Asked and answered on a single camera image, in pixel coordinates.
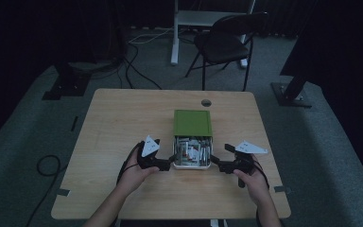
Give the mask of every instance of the person's left hand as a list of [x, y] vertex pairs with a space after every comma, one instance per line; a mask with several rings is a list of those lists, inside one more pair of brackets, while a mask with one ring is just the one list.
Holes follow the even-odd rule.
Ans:
[[138, 148], [139, 147], [136, 147], [132, 152], [132, 155], [125, 167], [126, 171], [123, 173], [122, 178], [116, 186], [116, 189], [125, 196], [128, 196], [131, 192], [135, 191], [150, 174], [159, 171], [158, 167], [142, 169], [137, 164]]

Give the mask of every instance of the forearm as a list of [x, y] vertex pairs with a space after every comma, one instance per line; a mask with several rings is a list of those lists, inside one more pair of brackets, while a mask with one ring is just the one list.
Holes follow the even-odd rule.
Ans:
[[121, 190], [115, 188], [83, 226], [110, 226], [119, 214], [126, 197], [127, 195], [122, 193]]
[[258, 204], [258, 218], [263, 227], [282, 226], [275, 205], [270, 196], [269, 200], [261, 201]]

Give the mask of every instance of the box of metal parts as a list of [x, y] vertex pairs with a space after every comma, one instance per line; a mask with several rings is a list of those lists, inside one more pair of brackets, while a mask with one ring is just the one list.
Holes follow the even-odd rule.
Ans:
[[208, 111], [176, 110], [173, 153], [176, 169], [207, 169], [213, 153], [211, 116]]

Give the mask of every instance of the green lid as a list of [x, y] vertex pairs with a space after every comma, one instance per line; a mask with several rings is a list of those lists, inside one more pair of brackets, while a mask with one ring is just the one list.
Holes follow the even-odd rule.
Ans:
[[209, 111], [175, 110], [173, 131], [182, 136], [212, 136]]

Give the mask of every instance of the chair backrest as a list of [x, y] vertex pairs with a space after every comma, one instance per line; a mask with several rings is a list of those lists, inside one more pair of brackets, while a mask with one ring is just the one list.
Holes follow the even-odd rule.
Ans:
[[210, 32], [222, 32], [236, 36], [260, 32], [264, 30], [268, 17], [266, 12], [226, 16], [217, 20]]

